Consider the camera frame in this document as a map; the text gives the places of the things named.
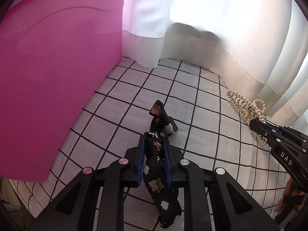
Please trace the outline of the person's right hand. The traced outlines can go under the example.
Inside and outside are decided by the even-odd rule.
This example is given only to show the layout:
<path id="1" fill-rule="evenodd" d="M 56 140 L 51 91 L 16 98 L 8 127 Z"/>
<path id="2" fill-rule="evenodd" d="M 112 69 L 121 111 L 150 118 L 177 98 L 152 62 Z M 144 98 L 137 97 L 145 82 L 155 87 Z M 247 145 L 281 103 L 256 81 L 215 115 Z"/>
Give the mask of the person's right hand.
<path id="1" fill-rule="evenodd" d="M 288 203 L 294 204 L 300 211 L 304 206 L 304 200 L 307 200 L 306 193 L 299 190 L 297 183 L 290 177 L 284 190 L 284 196 L 279 200 L 274 211 L 281 211 Z"/>

